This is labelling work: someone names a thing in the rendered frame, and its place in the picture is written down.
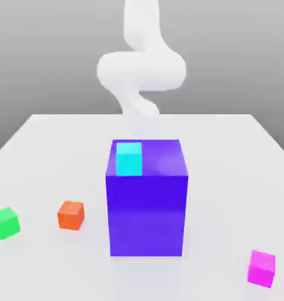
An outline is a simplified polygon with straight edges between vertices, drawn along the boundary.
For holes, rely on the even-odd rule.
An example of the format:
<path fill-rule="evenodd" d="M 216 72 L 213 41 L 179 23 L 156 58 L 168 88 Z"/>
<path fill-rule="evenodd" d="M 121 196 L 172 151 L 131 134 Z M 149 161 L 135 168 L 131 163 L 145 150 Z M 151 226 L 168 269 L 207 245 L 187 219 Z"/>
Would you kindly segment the small cyan cube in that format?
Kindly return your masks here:
<path fill-rule="evenodd" d="M 116 144 L 116 174 L 118 176 L 142 175 L 142 145 L 140 142 Z"/>

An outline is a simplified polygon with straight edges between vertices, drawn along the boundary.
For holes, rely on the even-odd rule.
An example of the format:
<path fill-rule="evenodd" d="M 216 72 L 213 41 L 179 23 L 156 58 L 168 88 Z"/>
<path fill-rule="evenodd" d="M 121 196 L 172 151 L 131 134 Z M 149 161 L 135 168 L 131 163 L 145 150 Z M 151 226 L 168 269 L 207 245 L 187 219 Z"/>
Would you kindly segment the small orange cube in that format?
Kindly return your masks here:
<path fill-rule="evenodd" d="M 61 229 L 79 230 L 85 218 L 83 203 L 66 200 L 61 205 L 57 215 Z"/>

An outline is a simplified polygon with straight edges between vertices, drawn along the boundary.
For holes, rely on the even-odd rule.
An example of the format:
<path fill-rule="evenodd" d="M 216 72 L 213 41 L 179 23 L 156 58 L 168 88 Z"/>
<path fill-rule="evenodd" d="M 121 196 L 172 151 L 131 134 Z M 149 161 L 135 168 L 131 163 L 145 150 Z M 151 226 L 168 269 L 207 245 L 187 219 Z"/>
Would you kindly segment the small green cube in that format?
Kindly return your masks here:
<path fill-rule="evenodd" d="M 20 232 L 18 215 L 12 208 L 6 207 L 0 210 L 0 240 L 4 240 Z"/>

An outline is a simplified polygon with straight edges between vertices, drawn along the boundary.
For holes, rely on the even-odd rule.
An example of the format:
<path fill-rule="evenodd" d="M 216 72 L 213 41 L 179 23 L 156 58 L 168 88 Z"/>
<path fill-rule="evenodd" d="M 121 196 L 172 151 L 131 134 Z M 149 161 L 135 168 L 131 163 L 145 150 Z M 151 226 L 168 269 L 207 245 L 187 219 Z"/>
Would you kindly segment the small magenta cube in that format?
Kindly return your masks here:
<path fill-rule="evenodd" d="M 275 255 L 253 250 L 248 267 L 248 282 L 271 288 L 275 277 L 275 267 Z"/>

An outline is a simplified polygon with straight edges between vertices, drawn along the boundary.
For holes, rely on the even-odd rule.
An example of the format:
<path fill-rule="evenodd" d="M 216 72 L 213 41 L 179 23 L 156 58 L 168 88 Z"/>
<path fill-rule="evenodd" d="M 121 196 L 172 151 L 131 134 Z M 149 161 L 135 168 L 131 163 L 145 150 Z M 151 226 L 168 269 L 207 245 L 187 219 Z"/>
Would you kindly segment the large purple box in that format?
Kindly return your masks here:
<path fill-rule="evenodd" d="M 181 143 L 141 140 L 142 174 L 116 173 L 116 146 L 106 168 L 111 256 L 182 256 L 188 170 Z"/>

